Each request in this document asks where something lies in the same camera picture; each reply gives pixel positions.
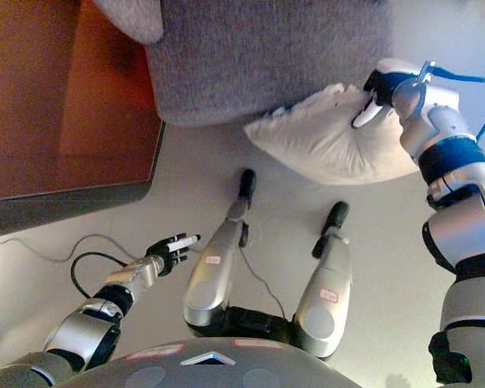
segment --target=gray sofa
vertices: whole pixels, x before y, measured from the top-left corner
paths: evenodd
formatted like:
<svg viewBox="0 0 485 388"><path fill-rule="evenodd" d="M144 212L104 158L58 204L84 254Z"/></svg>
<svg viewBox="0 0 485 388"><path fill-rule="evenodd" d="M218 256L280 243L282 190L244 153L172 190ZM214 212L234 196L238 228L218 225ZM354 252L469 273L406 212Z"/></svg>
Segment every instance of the gray sofa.
<svg viewBox="0 0 485 388"><path fill-rule="evenodd" d="M145 45L159 115L248 120L336 82L362 86L390 54L387 0L95 0Z"/></svg>

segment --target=white sticker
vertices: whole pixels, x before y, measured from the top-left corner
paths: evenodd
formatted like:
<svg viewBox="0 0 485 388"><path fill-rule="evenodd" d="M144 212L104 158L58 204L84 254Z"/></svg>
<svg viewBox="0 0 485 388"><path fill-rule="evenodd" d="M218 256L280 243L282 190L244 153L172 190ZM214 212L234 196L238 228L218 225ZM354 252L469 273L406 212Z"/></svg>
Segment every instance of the white sticker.
<svg viewBox="0 0 485 388"><path fill-rule="evenodd" d="M207 256L205 262L207 264L221 264L221 256Z"/></svg>
<svg viewBox="0 0 485 388"><path fill-rule="evenodd" d="M234 339L234 345L238 348L282 349L282 345L266 339Z"/></svg>
<svg viewBox="0 0 485 388"><path fill-rule="evenodd" d="M337 292L326 289L325 287L322 287L322 289L320 289L320 297L332 303L338 303L338 300L340 299L340 296Z"/></svg>
<svg viewBox="0 0 485 388"><path fill-rule="evenodd" d="M172 344L157 346L156 348L149 348L130 354L126 357L126 360L135 360L137 358L148 358L148 357L167 357L173 354L180 353L185 348L184 344Z"/></svg>

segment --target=humanoid robot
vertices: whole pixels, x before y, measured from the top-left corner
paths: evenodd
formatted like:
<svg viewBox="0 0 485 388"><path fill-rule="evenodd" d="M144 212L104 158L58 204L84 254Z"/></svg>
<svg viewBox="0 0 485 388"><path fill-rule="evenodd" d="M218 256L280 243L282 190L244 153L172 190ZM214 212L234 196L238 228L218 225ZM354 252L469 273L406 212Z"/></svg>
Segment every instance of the humanoid robot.
<svg viewBox="0 0 485 388"><path fill-rule="evenodd" d="M426 62L421 70L380 61L365 84L370 101L353 125L360 128L384 108L403 126L401 145L428 184L436 210L423 226L436 262L455 273L445 297L441 331L429 345L438 382L485 388L485 154L458 111L458 93L436 86L431 75L485 82L451 74ZM145 257L112 273L49 336L43 352L29 353L0 369L0 387L358 387L320 359L344 333L352 275L340 227L348 206L338 203L313 249L319 259L292 322L230 306L234 254L246 244L244 216L255 173L242 175L238 199L210 239L192 273L183 315L201 336L135 352L108 362L120 321L160 276L184 259L197 237L176 235L148 248Z"/></svg>

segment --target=white pillow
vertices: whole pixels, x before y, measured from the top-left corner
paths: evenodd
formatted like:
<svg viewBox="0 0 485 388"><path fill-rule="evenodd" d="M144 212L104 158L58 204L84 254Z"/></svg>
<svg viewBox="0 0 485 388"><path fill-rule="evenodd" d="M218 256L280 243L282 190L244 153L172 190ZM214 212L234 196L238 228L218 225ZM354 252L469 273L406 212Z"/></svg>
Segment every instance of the white pillow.
<svg viewBox="0 0 485 388"><path fill-rule="evenodd" d="M244 131L260 149L322 184L374 183L418 171L399 143L403 129L393 110L383 109L360 129L351 126L368 98L352 85L330 85Z"/></svg>

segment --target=sofa armrest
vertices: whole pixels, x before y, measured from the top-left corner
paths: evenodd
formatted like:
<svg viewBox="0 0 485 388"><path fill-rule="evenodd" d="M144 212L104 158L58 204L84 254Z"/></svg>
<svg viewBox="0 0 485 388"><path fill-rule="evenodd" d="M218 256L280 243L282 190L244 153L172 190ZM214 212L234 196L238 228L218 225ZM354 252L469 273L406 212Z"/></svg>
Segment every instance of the sofa armrest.
<svg viewBox="0 0 485 388"><path fill-rule="evenodd" d="M162 38L160 0L94 0L94 3L131 39L151 45Z"/></svg>

